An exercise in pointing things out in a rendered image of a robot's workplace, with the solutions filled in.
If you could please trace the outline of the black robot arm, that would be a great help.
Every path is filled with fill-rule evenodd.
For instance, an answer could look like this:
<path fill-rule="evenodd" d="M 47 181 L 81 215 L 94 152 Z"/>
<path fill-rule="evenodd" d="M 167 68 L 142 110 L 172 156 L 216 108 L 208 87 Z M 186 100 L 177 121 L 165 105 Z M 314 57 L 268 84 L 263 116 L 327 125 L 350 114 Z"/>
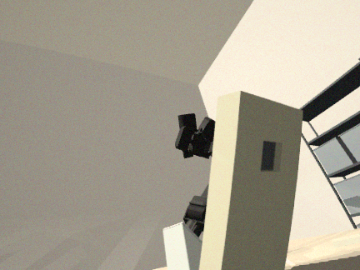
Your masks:
<path fill-rule="evenodd" d="M 214 140 L 214 132 L 215 132 L 215 123 L 213 119 L 210 117 L 205 117 L 202 120 L 201 125 L 197 129 L 196 124 L 196 116 L 195 113 L 190 114 L 183 114 L 178 115 L 178 122 L 179 122 L 179 129 L 181 127 L 189 127 L 195 130 L 195 133 L 204 133 L 208 136 L 208 138 Z M 193 154 L 184 152 L 184 158 L 191 158 Z M 208 198 L 208 190 L 209 184 L 207 185 L 206 189 L 202 193 L 202 196 L 194 196 L 192 201 L 190 202 L 185 215 L 183 217 L 184 222 L 186 225 L 193 231 L 193 233 L 199 238 L 201 232 L 204 230 L 204 223 L 205 223 L 205 215 L 206 215 L 206 206 L 207 206 L 207 198 Z M 201 221 L 201 222 L 200 222 Z"/>

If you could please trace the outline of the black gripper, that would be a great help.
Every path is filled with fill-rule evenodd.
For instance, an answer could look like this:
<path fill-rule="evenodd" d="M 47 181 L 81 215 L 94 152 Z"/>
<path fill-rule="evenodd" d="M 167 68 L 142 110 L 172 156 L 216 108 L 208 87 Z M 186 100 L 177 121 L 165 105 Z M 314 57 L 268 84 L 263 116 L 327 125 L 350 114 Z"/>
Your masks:
<path fill-rule="evenodd" d="M 209 159 L 213 156 L 213 140 L 202 132 L 194 135 L 193 133 L 195 133 L 194 129 L 181 127 L 175 142 L 176 149 Z"/>

